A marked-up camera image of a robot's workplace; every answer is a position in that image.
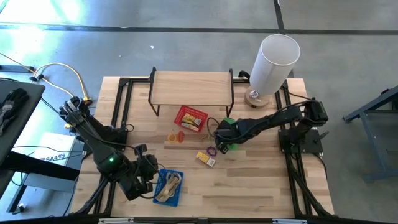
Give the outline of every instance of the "white cylindrical lampshade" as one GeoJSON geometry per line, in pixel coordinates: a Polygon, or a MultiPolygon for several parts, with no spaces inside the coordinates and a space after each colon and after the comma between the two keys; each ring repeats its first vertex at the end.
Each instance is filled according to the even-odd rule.
{"type": "Polygon", "coordinates": [[[262,42],[250,74],[250,85],[260,95],[274,94],[300,57],[300,46],[291,37],[274,34],[262,42]]]}

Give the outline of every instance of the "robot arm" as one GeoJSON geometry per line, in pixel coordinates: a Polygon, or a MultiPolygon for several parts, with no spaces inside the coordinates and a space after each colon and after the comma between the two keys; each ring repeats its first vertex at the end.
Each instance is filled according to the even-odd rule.
{"type": "Polygon", "coordinates": [[[77,97],[71,98],[60,107],[60,116],[76,129],[91,149],[98,171],[108,182],[118,182],[128,200],[153,191],[149,181],[157,172],[157,159],[150,154],[142,155],[147,150],[145,144],[132,147],[138,156],[136,161],[130,161],[121,150],[117,150],[117,147],[120,149],[126,146],[118,143],[124,135],[127,136],[124,127],[114,129],[103,126],[90,115],[87,106],[77,97]],[[104,136],[110,136],[111,140],[109,137],[107,141],[103,140],[104,136]]]}
{"type": "Polygon", "coordinates": [[[299,124],[296,127],[291,127],[288,135],[289,141],[293,144],[297,144],[305,138],[306,133],[312,127],[324,125],[328,121],[328,116],[322,102],[308,100],[290,105],[272,115],[259,119],[238,119],[233,124],[222,121],[214,132],[216,146],[225,154],[230,144],[242,144],[257,136],[263,130],[296,121],[299,121],[299,124]]]}

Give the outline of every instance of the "blue plastic basket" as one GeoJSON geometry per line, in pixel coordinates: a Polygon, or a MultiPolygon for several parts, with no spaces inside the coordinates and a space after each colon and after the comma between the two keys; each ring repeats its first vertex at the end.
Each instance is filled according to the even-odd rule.
{"type": "Polygon", "coordinates": [[[181,185],[182,185],[182,180],[183,180],[183,177],[184,177],[184,173],[183,172],[176,171],[176,170],[161,169],[159,171],[159,178],[157,179],[157,183],[158,184],[156,185],[155,195],[158,195],[160,193],[160,191],[163,189],[163,187],[166,185],[166,183],[167,183],[167,181],[166,181],[167,173],[171,173],[171,174],[178,173],[178,174],[180,174],[181,175],[181,183],[175,189],[173,197],[170,197],[165,202],[160,202],[160,201],[156,200],[156,198],[154,198],[153,202],[157,203],[157,204],[160,204],[160,205],[167,205],[167,206],[171,206],[171,207],[177,207],[178,206],[178,201],[180,200],[181,185]]]}

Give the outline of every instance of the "concrete floor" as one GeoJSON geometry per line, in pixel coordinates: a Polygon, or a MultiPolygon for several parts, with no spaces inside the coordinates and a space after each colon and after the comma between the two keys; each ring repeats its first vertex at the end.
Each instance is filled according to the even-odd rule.
{"type": "MultiPolygon", "coordinates": [[[[287,29],[397,30],[395,0],[280,0],[287,29]]],[[[95,1],[9,0],[0,22],[137,27],[277,28],[273,0],[95,1]]],[[[38,67],[50,62],[73,66],[83,76],[90,97],[98,96],[102,77],[148,75],[161,70],[251,71],[261,40],[269,34],[67,32],[34,27],[0,30],[0,52],[38,67]]],[[[337,215],[344,218],[397,222],[398,179],[367,184],[362,175],[376,163],[361,122],[345,124],[342,116],[397,85],[398,36],[291,35],[302,56],[295,77],[305,79],[309,96],[321,100],[330,121],[322,130],[328,183],[337,215]]],[[[0,64],[11,64],[0,58],[0,64]]],[[[62,67],[50,67],[48,78],[76,95],[78,80],[62,67]]],[[[28,75],[0,73],[27,81],[28,75]]],[[[58,107],[68,96],[47,86],[44,98],[58,107]]],[[[32,142],[43,131],[68,134],[63,121],[42,103],[24,135],[32,142]],[[38,120],[43,120],[39,130],[38,120]]],[[[62,215],[70,194],[28,188],[22,202],[29,210],[6,214],[16,186],[0,200],[0,220],[62,215]]]]}

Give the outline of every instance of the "tan rope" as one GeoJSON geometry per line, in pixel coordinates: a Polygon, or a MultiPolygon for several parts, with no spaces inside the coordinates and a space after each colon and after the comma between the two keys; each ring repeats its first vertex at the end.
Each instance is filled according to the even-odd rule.
{"type": "Polygon", "coordinates": [[[166,185],[156,196],[156,200],[160,202],[167,201],[170,197],[174,196],[175,189],[177,189],[178,185],[181,183],[181,175],[178,173],[167,173],[166,175],[166,185]]]}

